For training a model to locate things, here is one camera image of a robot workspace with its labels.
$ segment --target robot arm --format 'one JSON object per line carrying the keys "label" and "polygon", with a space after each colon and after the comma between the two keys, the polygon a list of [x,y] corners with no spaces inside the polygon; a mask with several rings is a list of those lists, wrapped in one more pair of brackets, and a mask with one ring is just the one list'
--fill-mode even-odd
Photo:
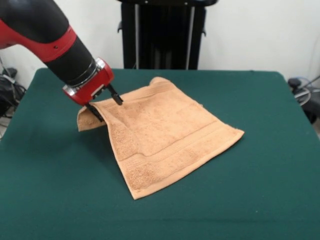
{"label": "robot arm", "polygon": [[53,0],[0,0],[0,49],[16,44],[33,52],[66,85],[64,92],[77,104],[87,106],[104,89],[117,104],[122,99],[110,82],[111,68],[93,59]]}

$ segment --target green felt surface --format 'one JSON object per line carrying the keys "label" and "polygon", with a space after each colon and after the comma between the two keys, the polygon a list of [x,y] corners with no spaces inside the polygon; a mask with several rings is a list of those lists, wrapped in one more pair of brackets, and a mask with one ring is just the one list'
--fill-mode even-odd
{"label": "green felt surface", "polygon": [[245,136],[133,200],[107,129],[79,133],[80,107],[41,69],[0,143],[1,240],[320,239],[320,142],[280,74],[114,73],[121,94],[165,77]]}

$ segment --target white wall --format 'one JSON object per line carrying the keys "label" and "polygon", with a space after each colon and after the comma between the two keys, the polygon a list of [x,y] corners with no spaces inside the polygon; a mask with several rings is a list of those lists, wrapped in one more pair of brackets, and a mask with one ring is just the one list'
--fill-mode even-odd
{"label": "white wall", "polygon": [[[123,68],[121,3],[56,0],[94,57]],[[199,69],[278,71],[285,78],[320,73],[319,0],[220,0],[207,9]],[[28,86],[44,65],[21,46],[1,51]]]}

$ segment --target floor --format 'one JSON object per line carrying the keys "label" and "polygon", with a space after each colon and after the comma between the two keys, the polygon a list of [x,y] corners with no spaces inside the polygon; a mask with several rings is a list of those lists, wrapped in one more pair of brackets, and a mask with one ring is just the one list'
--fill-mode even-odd
{"label": "floor", "polygon": [[4,118],[4,117],[0,118],[0,141],[3,135],[5,134],[7,130],[6,126],[8,126],[9,123],[10,123],[10,119]]}

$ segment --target towel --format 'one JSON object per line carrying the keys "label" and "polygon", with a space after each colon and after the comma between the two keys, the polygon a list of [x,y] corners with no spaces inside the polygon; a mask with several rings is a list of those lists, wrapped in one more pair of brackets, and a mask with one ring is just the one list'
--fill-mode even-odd
{"label": "towel", "polygon": [[77,124],[79,131],[107,125],[115,159],[135,200],[184,178],[244,135],[161,77],[121,97],[122,106],[113,99],[92,103],[105,122],[84,107]]}

